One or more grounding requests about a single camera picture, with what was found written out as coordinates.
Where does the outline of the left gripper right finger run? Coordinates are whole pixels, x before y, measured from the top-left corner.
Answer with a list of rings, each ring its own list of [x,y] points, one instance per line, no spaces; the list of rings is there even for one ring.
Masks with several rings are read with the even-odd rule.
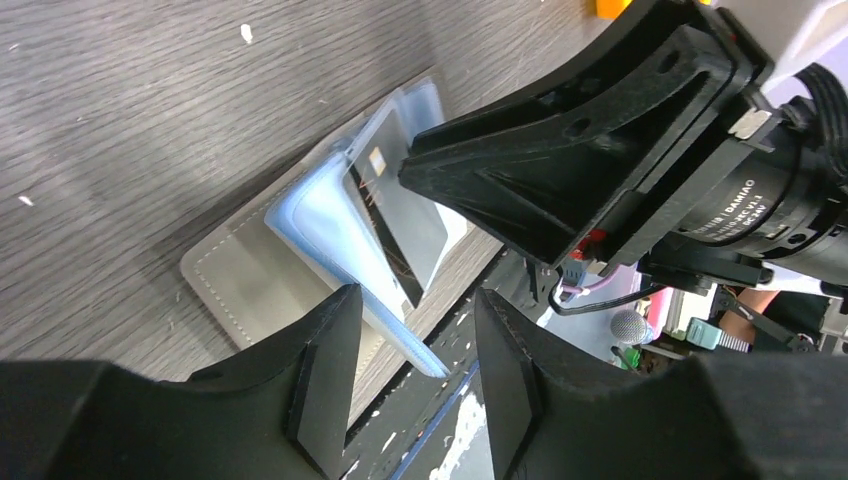
[[[847,359],[695,355],[654,375],[603,362],[498,292],[474,304],[499,479],[843,479]]]

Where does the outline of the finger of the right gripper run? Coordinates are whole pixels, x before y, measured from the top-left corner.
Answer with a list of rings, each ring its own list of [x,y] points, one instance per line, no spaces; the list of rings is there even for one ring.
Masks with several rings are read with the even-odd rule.
[[[697,12],[694,1],[635,1],[566,63],[491,104],[417,135],[412,151],[426,153],[572,110],[622,80]]]

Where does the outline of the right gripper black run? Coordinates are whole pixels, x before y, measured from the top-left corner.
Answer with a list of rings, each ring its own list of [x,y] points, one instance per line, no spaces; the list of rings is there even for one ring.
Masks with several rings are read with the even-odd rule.
[[[611,88],[526,126],[414,153],[406,188],[547,265],[577,249],[667,285],[787,269],[847,281],[847,95],[818,61],[773,63],[723,7]]]

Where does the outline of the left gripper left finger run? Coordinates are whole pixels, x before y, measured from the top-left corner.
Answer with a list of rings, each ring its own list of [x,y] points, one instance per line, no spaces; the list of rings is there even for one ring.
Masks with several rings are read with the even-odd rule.
[[[361,288],[183,382],[106,361],[1,365],[5,479],[335,479]]]

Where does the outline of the black card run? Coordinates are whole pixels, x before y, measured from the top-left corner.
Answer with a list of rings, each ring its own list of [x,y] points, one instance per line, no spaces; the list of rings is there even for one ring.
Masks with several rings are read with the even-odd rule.
[[[374,114],[348,150],[350,193],[370,225],[390,277],[417,307],[432,281],[448,232],[434,202],[400,185],[408,156],[404,122],[395,108]]]

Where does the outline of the grey card holder wallet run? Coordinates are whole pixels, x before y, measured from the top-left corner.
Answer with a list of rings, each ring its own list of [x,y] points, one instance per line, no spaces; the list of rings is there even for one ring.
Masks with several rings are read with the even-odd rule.
[[[450,114],[443,76],[427,69],[356,114],[183,256],[183,277],[239,348],[294,323],[337,288],[357,284],[363,295],[358,376],[386,345],[427,376],[448,373],[424,344],[421,326],[442,318],[498,246],[434,202],[447,244],[420,304],[407,301],[352,198],[348,175],[354,139],[389,107],[401,116],[410,149],[416,134]]]

